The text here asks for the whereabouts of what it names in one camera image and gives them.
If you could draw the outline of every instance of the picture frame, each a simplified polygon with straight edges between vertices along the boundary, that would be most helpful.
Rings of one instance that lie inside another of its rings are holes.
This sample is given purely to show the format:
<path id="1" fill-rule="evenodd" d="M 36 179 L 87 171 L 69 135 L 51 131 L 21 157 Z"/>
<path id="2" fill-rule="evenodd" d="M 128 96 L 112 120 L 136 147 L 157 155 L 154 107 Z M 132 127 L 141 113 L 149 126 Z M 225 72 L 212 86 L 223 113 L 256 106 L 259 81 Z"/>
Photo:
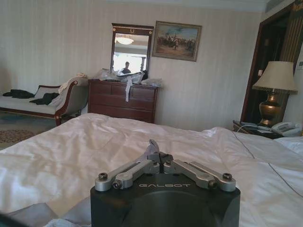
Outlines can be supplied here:
<path id="1" fill-rule="evenodd" d="M 153 57 L 197 61 L 202 26 L 156 21 Z"/>

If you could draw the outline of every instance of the chaise lounge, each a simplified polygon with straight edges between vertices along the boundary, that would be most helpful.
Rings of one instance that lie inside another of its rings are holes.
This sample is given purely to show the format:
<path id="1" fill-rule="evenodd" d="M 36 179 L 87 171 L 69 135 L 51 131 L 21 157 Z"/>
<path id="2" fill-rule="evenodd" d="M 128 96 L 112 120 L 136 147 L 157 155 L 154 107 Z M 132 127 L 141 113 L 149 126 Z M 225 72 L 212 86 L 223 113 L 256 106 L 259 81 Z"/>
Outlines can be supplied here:
<path id="1" fill-rule="evenodd" d="M 71 79 L 67 88 L 60 93 L 57 105 L 37 105 L 29 102 L 42 98 L 45 93 L 58 93 L 59 87 L 39 85 L 34 98 L 18 99 L 0 96 L 0 111 L 54 118 L 58 126 L 63 116 L 78 113 L 85 107 L 88 99 L 88 79 Z"/>

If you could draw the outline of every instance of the wall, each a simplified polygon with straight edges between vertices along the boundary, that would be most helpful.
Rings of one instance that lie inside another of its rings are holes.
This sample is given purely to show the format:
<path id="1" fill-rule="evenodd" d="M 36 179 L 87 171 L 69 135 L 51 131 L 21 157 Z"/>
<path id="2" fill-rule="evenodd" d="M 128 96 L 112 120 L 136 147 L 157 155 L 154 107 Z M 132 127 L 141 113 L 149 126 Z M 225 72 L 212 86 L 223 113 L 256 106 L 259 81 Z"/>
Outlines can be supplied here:
<path id="1" fill-rule="evenodd" d="M 267 18 L 271 17 L 272 15 L 276 14 L 277 12 L 279 12 L 280 10 L 284 9 L 286 6 L 288 6 L 289 4 L 293 3 L 294 0 L 284 0 L 281 3 L 279 3 L 278 5 L 276 5 L 275 7 L 273 7 L 270 11 L 263 13 L 262 14 L 262 20 L 266 20 Z"/>
<path id="2" fill-rule="evenodd" d="M 269 0 L 269 2 L 266 4 L 265 12 L 269 12 L 283 1 L 284 0 Z"/>
<path id="3" fill-rule="evenodd" d="M 197 62 L 151 58 L 163 78 L 156 123 L 182 129 L 231 127 L 239 119 L 260 13 L 99 0 L 0 0 L 1 64 L 14 88 L 35 92 L 109 68 L 111 23 L 156 20 L 202 25 Z"/>
<path id="4" fill-rule="evenodd" d="M 297 64 L 300 61 L 303 61 L 303 45 Z M 298 88 L 298 94 L 289 96 L 283 121 L 303 123 L 303 70 L 296 69 L 294 81 Z"/>

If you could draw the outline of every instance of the white duvet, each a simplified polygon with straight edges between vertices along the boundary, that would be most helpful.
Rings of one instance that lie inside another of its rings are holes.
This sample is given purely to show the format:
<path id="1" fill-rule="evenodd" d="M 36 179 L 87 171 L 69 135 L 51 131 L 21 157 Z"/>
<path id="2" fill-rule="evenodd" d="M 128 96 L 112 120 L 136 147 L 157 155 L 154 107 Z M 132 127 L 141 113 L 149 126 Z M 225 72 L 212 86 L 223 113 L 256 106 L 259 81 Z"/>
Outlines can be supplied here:
<path id="1" fill-rule="evenodd" d="M 0 151 L 0 211 L 46 202 L 61 215 L 89 196 L 98 173 L 136 159 L 149 139 L 175 159 L 231 173 L 241 190 L 240 226 L 303 226 L 303 156 L 278 142 L 91 113 Z"/>

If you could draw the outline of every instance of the wooden dresser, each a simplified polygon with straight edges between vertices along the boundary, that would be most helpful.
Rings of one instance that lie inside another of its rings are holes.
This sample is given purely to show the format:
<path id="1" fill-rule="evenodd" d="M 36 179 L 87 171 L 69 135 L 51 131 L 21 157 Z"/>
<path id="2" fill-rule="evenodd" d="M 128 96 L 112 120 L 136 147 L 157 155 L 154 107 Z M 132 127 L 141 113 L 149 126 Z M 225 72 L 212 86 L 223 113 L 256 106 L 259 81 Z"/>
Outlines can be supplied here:
<path id="1" fill-rule="evenodd" d="M 125 101 L 125 83 L 89 80 L 89 113 L 154 123 L 158 88 L 133 85 Z"/>

